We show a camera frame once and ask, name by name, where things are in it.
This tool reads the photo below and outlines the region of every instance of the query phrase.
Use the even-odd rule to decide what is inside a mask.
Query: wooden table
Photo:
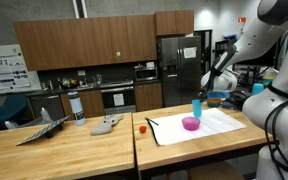
[[[83,126],[64,122],[54,137],[21,146],[16,144],[45,125],[0,131],[0,179],[77,179],[134,170],[132,115],[124,116],[109,134],[91,136],[103,117],[89,118]]]
[[[266,142],[264,131],[247,120],[242,112],[219,109],[247,125],[247,128],[167,146],[156,144],[152,130],[144,117],[154,119],[192,112],[191,104],[133,113],[136,161],[142,179],[257,153],[264,146]],[[144,134],[139,132],[139,127],[142,125],[148,127]]]

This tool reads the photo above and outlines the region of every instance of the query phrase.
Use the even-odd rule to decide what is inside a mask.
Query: microwave
[[[135,69],[135,80],[136,81],[147,81],[157,79],[157,68],[156,67],[142,67]]]

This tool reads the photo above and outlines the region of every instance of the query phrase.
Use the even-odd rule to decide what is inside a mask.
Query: blue plastic cup
[[[202,116],[202,103],[199,99],[192,100],[194,117],[198,118]]]
[[[252,96],[261,93],[264,90],[264,85],[261,83],[255,83],[252,88]]]

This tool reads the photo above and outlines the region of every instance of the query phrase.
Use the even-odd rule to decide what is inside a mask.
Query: black refrigerator
[[[164,107],[190,104],[201,86],[200,37],[159,39],[157,52]]]

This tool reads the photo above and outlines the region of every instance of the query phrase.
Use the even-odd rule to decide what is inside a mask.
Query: whiteboard
[[[28,71],[18,44],[0,46],[0,94],[41,90],[36,71]]]

